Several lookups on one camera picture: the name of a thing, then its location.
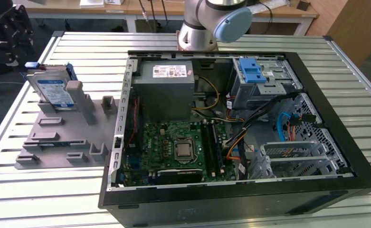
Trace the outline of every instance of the ram slot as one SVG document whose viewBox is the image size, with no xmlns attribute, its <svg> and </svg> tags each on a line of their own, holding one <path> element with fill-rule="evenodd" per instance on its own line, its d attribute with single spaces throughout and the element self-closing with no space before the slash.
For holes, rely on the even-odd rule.
<svg viewBox="0 0 371 228">
<path fill-rule="evenodd" d="M 213 123 L 202 122 L 206 172 L 213 177 L 221 172 L 218 160 L 217 133 Z"/>
<path fill-rule="evenodd" d="M 217 133 L 217 128 L 215 128 L 215 124 L 213 123 L 213 131 L 214 131 L 214 138 L 215 138 L 215 151 L 217 151 L 217 158 L 218 158 L 218 165 L 219 165 L 219 170 L 221 170 L 221 174 L 225 173 L 223 170 L 223 159 L 222 159 L 222 149 L 221 149 L 221 144 L 219 144 L 219 137 L 221 135 L 218 135 Z"/>
</svg>

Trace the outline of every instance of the blue drive bay latch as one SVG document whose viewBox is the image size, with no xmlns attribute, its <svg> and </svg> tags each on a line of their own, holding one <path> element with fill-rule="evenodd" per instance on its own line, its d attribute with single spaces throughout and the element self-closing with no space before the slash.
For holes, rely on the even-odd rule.
<svg viewBox="0 0 371 228">
<path fill-rule="evenodd" d="M 255 58 L 241 58 L 241 69 L 247 83 L 266 83 L 267 79 L 262 75 L 262 67 Z"/>
</svg>

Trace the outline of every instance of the cpu socket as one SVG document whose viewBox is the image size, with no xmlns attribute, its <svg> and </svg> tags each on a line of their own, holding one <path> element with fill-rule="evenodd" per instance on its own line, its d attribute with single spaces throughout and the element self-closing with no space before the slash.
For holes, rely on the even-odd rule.
<svg viewBox="0 0 371 228">
<path fill-rule="evenodd" d="M 174 139 L 174 159 L 183 162 L 194 160 L 194 140 L 191 137 L 179 137 Z"/>
</svg>

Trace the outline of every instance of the green motherboard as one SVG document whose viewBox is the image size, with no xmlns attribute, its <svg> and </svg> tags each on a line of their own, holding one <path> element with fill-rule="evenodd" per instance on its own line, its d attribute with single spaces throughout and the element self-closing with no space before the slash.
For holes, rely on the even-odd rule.
<svg viewBox="0 0 371 228">
<path fill-rule="evenodd" d="M 145 125 L 142 154 L 129 157 L 129 162 L 137 164 L 131 166 L 133 169 L 127 173 L 129 186 L 153 185 L 151 171 L 167 169 L 201 169 L 203 170 L 202 182 L 235 180 L 231 162 L 225 161 L 217 175 L 207 171 L 205 155 L 207 144 L 203 142 L 202 125 L 201 122 L 147 123 Z M 226 125 L 218 122 L 213 126 L 215 126 L 218 142 L 222 145 L 222 141 L 227 139 Z M 191 145 L 190 153 L 179 150 L 183 148 L 181 146 L 187 143 Z"/>
</svg>

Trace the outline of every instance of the slatted metal platform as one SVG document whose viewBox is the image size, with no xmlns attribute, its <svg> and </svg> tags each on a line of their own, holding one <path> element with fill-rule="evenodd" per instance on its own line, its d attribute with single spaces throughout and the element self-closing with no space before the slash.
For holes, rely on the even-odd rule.
<svg viewBox="0 0 371 228">
<path fill-rule="evenodd" d="M 119 99 L 127 51 L 177 50 L 175 38 L 175 34 L 67 32 L 51 38 L 41 62 L 69 60 L 91 98 L 114 95 Z M 371 163 L 371 84 L 335 43 L 322 37 L 249 35 L 235 43 L 219 43 L 219 49 L 297 52 Z M 109 212 L 98 209 L 103 167 L 14 168 L 38 116 L 38 101 L 26 83 L 0 125 L 0 228 L 122 227 Z M 371 194 L 350 198 L 313 215 L 193 226 L 323 228 L 338 224 L 371 227 Z"/>
</svg>

